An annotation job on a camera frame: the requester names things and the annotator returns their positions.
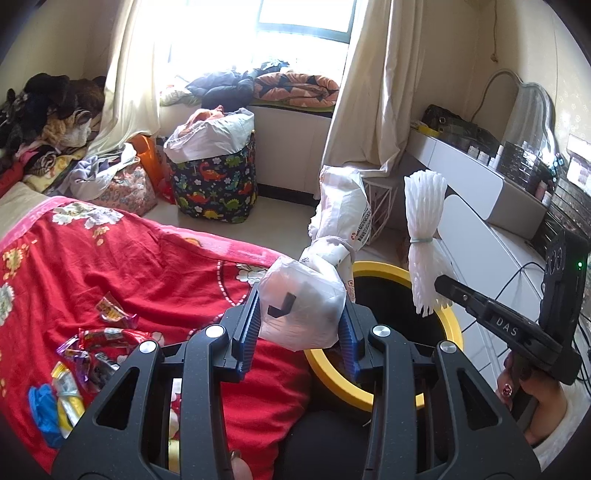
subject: orange bag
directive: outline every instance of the orange bag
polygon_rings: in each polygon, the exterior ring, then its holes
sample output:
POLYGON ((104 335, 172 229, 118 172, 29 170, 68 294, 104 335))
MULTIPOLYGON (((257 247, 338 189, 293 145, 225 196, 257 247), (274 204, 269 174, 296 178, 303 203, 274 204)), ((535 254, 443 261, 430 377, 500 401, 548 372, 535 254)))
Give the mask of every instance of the orange bag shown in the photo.
POLYGON ((137 156, 152 183, 152 187, 156 192, 159 192, 158 186, 164 179, 164 175, 156 154, 156 144, 150 137, 145 135, 136 135, 129 140, 129 143, 134 146, 137 156))

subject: bed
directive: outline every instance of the bed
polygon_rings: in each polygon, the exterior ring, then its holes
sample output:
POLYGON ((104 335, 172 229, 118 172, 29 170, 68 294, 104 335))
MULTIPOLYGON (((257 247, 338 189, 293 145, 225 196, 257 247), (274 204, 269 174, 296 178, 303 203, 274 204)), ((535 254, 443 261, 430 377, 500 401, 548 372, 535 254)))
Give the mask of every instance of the bed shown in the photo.
MULTIPOLYGON (((56 451, 33 422, 27 392, 51 381, 56 348, 79 327, 105 326, 95 306, 106 293, 161 345, 182 342, 241 304, 278 255, 16 184, 0 199, 0 413, 50 471, 56 451)), ((222 385, 229 449, 242 452, 255 479, 271 480, 309 388, 302 352, 264 340, 246 380, 222 385)))

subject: candy wrapper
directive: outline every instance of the candy wrapper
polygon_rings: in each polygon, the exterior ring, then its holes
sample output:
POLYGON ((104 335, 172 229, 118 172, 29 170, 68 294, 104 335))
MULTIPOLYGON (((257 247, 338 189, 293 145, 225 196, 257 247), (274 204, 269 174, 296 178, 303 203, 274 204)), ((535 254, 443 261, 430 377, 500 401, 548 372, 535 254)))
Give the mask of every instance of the candy wrapper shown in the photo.
POLYGON ((74 363, 74 372, 76 379, 85 389, 88 390, 88 372, 90 368, 90 355, 88 352, 79 348, 78 336, 66 340, 60 345, 57 354, 70 362, 74 363))
POLYGON ((80 329, 78 332, 79 348, 91 352, 104 347, 128 348, 133 350, 140 343, 152 340, 149 333, 122 328, 80 329))
POLYGON ((88 379, 100 391, 119 369, 119 365, 102 352, 90 353, 88 379))
POLYGON ((105 295, 95 308, 99 312, 100 318, 111 327, 132 330, 138 327, 138 316, 126 313, 111 293, 105 295))
POLYGON ((68 438, 81 416, 84 414, 84 404, 74 375, 68 367, 58 362, 51 372, 52 385, 57 393, 57 419, 61 435, 68 438))

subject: orange blanket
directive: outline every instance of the orange blanket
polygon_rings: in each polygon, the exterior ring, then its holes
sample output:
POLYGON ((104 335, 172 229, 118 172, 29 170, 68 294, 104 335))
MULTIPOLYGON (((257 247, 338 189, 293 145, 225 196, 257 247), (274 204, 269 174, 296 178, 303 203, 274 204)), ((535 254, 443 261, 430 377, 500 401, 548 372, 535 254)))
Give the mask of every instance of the orange blanket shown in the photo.
POLYGON ((318 108, 336 104, 339 85, 322 75, 267 73, 255 80, 254 98, 291 106, 318 108))

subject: white cabinet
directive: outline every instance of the white cabinet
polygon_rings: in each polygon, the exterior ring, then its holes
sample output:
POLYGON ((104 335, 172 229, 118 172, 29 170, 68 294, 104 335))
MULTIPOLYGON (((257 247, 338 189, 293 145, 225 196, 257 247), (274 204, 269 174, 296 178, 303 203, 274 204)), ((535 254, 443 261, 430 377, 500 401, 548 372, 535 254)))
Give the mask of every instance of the white cabinet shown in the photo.
POLYGON ((407 152, 447 184, 485 222, 531 239, 546 212, 544 205, 504 176, 463 151, 411 130, 407 152))
MULTIPOLYGON (((440 244, 459 280, 493 299, 522 265, 530 261, 544 265, 544 260, 535 251, 521 245, 520 240, 510 233, 491 228, 458 195, 445 199, 437 230, 441 236, 440 244)), ((542 277, 538 267, 527 267, 509 283, 499 301, 529 319, 537 320, 542 277)), ((464 308, 454 304, 452 309, 462 328, 464 353, 487 380, 493 379, 489 383, 495 388, 506 356, 505 342, 475 323, 474 317, 464 308)))

